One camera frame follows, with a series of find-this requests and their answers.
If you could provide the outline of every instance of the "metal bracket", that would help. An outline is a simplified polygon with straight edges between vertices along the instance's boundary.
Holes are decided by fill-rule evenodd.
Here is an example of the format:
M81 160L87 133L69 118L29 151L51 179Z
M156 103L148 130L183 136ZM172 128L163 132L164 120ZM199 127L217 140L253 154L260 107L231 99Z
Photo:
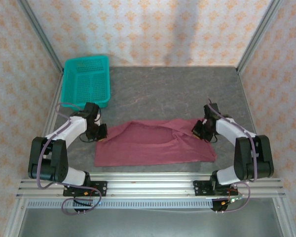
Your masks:
M195 196L237 196L238 191L229 190L229 185L215 187L212 180L193 181Z
M100 191L101 195L105 197L107 195L107 181L91 181L90 187L96 188ZM64 197L98 197L97 192L92 192L90 189L78 189L74 187L64 187Z

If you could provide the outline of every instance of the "gray marble surface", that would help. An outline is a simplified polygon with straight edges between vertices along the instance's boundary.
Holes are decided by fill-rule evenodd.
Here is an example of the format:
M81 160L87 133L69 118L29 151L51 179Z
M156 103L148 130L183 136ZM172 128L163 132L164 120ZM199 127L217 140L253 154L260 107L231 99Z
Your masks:
M112 67L111 100L102 109L108 127L132 119L192 119L204 116L209 96L223 114L253 131L241 82L232 67ZM70 115L71 109L61 108ZM58 116L55 128L65 122ZM219 136L217 161L166 165L94 167L96 144L76 139L68 147L69 166L88 172L212 172L233 164L234 147Z

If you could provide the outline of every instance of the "patterned wallpaper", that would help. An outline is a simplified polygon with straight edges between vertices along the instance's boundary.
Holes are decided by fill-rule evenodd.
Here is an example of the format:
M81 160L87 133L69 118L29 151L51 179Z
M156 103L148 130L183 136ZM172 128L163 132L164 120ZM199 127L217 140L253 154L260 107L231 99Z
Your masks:
M275 175L284 178L296 221L296 0L284 0L242 81L257 131L270 138Z
M0 0L0 236L58 78L17 1Z
M30 0L62 63L236 66L271 0Z

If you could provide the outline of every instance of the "red cloth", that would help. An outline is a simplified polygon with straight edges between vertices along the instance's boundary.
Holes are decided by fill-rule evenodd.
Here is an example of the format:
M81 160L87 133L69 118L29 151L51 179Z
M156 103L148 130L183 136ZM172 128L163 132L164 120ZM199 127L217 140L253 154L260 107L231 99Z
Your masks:
M134 120L108 129L97 143L95 166L214 162L211 144L193 136L197 119Z

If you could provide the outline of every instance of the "plastic basket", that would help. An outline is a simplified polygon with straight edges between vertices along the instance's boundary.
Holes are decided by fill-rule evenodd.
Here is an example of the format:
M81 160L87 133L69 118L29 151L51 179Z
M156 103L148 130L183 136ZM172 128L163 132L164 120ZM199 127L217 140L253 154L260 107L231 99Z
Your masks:
M93 102L104 108L111 98L110 67L107 56L69 59L65 63L61 102L84 108Z

